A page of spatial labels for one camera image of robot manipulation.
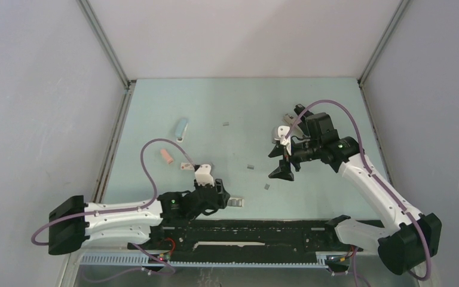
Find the staple tray box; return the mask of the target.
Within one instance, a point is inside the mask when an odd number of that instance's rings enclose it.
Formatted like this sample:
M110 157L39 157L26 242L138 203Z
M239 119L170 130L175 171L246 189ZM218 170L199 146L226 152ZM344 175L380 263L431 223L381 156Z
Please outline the staple tray box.
M244 207L244 199L238 197L230 197L227 203L228 207L242 208Z

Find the light blue stapler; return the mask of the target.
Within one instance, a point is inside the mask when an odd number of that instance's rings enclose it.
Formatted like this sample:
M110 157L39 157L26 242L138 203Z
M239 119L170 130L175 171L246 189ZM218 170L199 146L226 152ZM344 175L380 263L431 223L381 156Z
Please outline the light blue stapler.
M183 142L188 128L189 120L187 118L181 118L175 128L175 139L177 142Z

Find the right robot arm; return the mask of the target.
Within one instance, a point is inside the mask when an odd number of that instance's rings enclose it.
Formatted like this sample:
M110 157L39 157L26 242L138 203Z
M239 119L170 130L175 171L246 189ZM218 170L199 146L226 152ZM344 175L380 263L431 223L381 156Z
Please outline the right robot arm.
M332 250L352 245L376 252L396 275L430 262L439 247L441 220L434 213L422 213L402 197L371 165L354 138L339 136L328 114L309 113L301 121L308 135L301 142L293 140L292 126L273 130L274 148L268 156L281 160L269 178L293 181L293 172L300 171L301 163L320 160L351 182L382 222L382 227L375 227L347 215L331 219L323 235L325 245Z

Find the beige and black stapler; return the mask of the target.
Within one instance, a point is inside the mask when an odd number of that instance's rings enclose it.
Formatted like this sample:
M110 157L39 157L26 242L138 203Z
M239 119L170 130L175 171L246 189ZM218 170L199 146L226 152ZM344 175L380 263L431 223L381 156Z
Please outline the beige and black stapler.
M297 119L296 116L293 116L290 114L284 114L283 116L283 121L289 126L293 125L296 119Z

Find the pink mini stapler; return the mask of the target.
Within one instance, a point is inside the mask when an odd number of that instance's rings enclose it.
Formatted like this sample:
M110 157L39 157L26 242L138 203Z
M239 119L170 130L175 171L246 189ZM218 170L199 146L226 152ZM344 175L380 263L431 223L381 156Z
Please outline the pink mini stapler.
M167 164L172 164L175 161L166 149L161 149L160 154Z

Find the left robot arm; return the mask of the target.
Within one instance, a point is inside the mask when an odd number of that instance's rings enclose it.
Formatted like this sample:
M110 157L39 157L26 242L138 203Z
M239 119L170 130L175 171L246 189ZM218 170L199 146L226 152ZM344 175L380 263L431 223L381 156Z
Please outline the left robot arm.
M165 241L165 225L186 225L200 215L225 209L230 200L221 179L194 187L194 191L161 194L152 203L86 203L83 196L72 196L49 214L48 253L64 255L120 243L158 249Z

